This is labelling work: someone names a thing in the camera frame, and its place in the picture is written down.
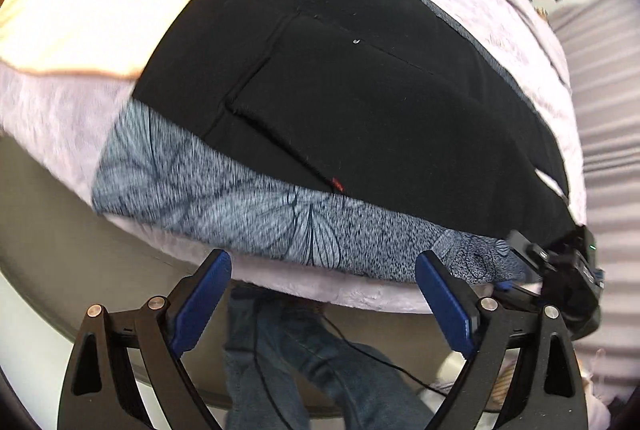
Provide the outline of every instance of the beige striped fabric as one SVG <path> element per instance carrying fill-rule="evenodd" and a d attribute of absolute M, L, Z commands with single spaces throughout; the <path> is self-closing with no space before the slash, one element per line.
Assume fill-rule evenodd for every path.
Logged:
<path fill-rule="evenodd" d="M 575 347 L 597 396 L 626 397 L 640 383 L 640 0 L 596 0 L 549 23 L 569 64 L 588 225 L 606 272 L 602 327 Z"/>

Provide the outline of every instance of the black garment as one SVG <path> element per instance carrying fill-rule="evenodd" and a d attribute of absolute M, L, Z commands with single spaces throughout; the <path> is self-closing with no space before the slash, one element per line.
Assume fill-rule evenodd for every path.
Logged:
<path fill-rule="evenodd" d="M 419 0 L 192 0 L 134 97 L 283 181 L 481 235 L 574 227 L 534 172 L 566 190 L 546 125 Z"/>

